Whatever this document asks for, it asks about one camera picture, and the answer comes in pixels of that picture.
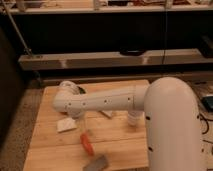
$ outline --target floor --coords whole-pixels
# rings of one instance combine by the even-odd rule
[[[189,83],[201,97],[213,92],[213,82]],[[0,151],[0,171],[22,171],[43,89],[27,89]]]

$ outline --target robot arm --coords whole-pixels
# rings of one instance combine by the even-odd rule
[[[84,95],[64,82],[53,106],[59,112],[74,111],[73,117],[82,110],[144,110],[150,171],[206,171],[196,98],[179,79]]]

